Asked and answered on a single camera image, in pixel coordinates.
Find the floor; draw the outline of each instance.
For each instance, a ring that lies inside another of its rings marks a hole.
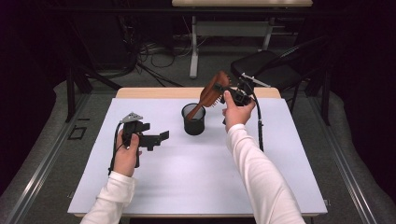
[[[292,45],[292,40],[293,36],[274,36],[270,49],[281,52]],[[149,55],[142,63],[183,86],[204,86],[219,70],[230,74],[229,64],[232,60],[254,52],[261,45],[256,39],[245,38],[208,38],[202,41],[196,79],[188,76],[191,55],[187,52],[172,61],[169,55],[161,54],[160,51]],[[168,66],[158,68],[156,65],[159,64]],[[126,87],[161,87],[153,75],[139,69],[129,76],[112,80]],[[54,89],[57,102],[51,117],[24,165],[0,198],[0,223],[80,222],[79,217],[67,214],[67,208],[106,109],[116,93],[97,80],[93,79],[91,83],[94,87],[92,94],[77,94],[78,112],[69,123],[64,123],[67,116],[65,83]],[[320,119],[318,105],[319,97],[306,97],[300,92],[293,112],[295,125],[323,199],[329,204],[329,213],[315,217],[315,223],[394,223],[394,203],[376,185],[354,151],[342,101],[332,94],[331,126],[326,126]],[[87,127],[82,141],[68,139],[77,126]],[[155,221],[145,219],[133,222]],[[213,220],[199,221],[212,223],[210,221]],[[121,222],[128,223],[129,218],[123,218]]]

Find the brown object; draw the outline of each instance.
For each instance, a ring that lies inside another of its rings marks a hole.
[[[219,71],[201,91],[198,105],[187,115],[187,120],[191,120],[201,106],[210,107],[221,97],[222,92],[215,90],[215,84],[220,84],[223,88],[229,87],[230,78],[223,71]]]

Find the pen holder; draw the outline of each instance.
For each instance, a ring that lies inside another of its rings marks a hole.
[[[191,120],[187,119],[187,115],[197,106],[198,104],[188,104],[181,110],[181,116],[184,120],[184,131],[189,135],[198,135],[202,133],[205,129],[205,114],[206,111],[203,106],[201,106],[198,112],[192,117]]]

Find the hand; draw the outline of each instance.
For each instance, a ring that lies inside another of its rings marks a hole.
[[[139,137],[133,133],[131,145],[129,145],[129,149],[127,149],[122,143],[122,133],[123,130],[121,130],[117,136],[116,146],[119,147],[119,149],[117,150],[114,160],[113,171],[131,177],[134,174],[134,166],[136,165],[136,151],[139,146]]]
[[[222,111],[225,116],[225,131],[228,132],[235,124],[246,124],[256,103],[251,100],[248,105],[237,106],[229,91],[224,92],[224,100],[227,104],[227,108]]]

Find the white sleeve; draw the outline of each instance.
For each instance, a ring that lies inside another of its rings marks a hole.
[[[242,176],[257,223],[304,223],[288,183],[248,135],[245,125],[236,124],[228,131],[227,148]]]
[[[122,209],[134,197],[136,180],[133,177],[111,172],[107,184],[96,197],[96,202],[81,223],[114,223],[120,222]]]

